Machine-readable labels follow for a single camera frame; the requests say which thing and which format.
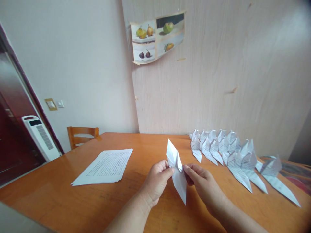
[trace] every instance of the light switch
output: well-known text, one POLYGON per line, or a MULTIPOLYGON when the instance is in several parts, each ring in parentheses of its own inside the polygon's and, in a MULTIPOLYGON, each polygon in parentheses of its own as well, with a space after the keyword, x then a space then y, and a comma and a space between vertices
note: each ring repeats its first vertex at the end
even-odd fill
POLYGON ((47 101, 46 103, 48 104, 49 108, 55 108, 53 101, 47 101))
POLYGON ((57 107, 59 107, 59 108, 65 107, 62 100, 56 100, 56 105, 57 105, 57 107))
POLYGON ((56 104, 52 98, 44 100, 49 108, 50 111, 57 111, 56 104))

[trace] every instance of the yellow pear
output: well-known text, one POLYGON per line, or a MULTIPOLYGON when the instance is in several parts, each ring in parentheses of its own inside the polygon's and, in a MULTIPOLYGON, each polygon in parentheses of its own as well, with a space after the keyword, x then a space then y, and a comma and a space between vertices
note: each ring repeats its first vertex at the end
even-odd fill
POLYGON ((169 51, 169 50, 170 50, 171 48, 173 48, 173 47, 174 47, 174 44, 173 44, 173 43, 165 45, 165 46, 164 46, 164 52, 169 51))
POLYGON ((142 26, 140 26, 139 29, 136 31, 136 35, 139 36, 141 32, 142 32, 142 26))
POLYGON ((149 24, 148 24, 147 35, 148 35, 148 36, 152 36, 152 34, 153 34, 153 29, 152 29, 152 27, 150 27, 149 24))
POLYGON ((146 38, 147 36, 147 31, 146 30, 142 30, 140 33, 139 33, 139 38, 140 39, 144 39, 146 38))

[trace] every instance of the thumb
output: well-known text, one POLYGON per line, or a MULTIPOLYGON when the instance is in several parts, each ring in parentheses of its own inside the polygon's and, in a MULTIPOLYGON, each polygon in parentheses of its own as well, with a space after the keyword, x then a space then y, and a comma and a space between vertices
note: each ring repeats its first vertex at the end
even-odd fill
POLYGON ((183 168, 185 173, 193 180, 193 182, 199 179, 200 176, 192 168, 187 165, 184 165, 183 168))
POLYGON ((175 168, 168 168, 165 171, 161 172, 162 178, 165 180, 165 182, 171 178, 171 176, 174 174, 175 168))

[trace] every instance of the finger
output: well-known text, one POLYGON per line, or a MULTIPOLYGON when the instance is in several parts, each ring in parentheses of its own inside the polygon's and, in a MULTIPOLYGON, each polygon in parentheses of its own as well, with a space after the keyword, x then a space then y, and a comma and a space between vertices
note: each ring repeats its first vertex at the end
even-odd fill
POLYGON ((202 168, 201 166, 194 164, 194 163, 190 163, 188 164, 188 167, 190 167, 192 170, 194 170, 199 176, 207 179, 210 175, 210 172, 204 168, 202 168))
POLYGON ((199 178, 201 177, 189 166, 184 165, 183 168, 184 168, 185 173, 193 180, 194 183, 198 181, 199 178))
POLYGON ((161 160, 160 162, 154 164, 151 170, 153 170, 153 172, 155 173, 160 173, 166 169, 166 164, 168 165, 168 162, 166 160, 161 160))
POLYGON ((169 168, 169 164, 167 160, 164 160, 166 168, 169 168))
POLYGON ((160 175, 163 179, 163 181, 167 181, 175 172, 175 168, 168 168, 165 171, 161 172, 160 175))
POLYGON ((185 177, 186 177, 187 184, 189 186, 193 186, 194 185, 193 180, 187 174, 185 174, 185 177))

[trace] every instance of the door frame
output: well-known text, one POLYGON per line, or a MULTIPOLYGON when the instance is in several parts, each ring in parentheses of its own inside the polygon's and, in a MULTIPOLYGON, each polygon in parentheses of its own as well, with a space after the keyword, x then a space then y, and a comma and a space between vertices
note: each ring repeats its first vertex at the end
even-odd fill
POLYGON ((43 123, 46 125, 46 128, 49 131, 54 143, 56 144, 59 151, 62 154, 64 154, 64 150, 63 150, 61 144, 59 143, 59 140, 57 139, 56 134, 55 134, 50 122, 48 121, 48 119, 44 113, 44 110, 41 107, 41 104, 40 104, 37 96, 35 95, 35 92, 33 91, 33 88, 30 85, 30 82, 29 82, 23 68, 21 67, 19 60, 18 60, 12 46, 8 42, 8 38, 7 38, 7 36, 6 36, 1 25, 0 25, 0 44, 2 45, 3 49, 5 50, 4 52, 6 52, 8 54, 9 58, 11 59, 12 63, 14 64, 15 68, 17 69, 17 72, 20 74, 21 81, 23 82, 23 85, 24 85, 24 87, 25 87, 25 89, 28 92, 28 95, 30 97, 29 101, 33 102, 34 107, 36 108, 36 110, 39 114, 39 117, 42 119, 43 123))

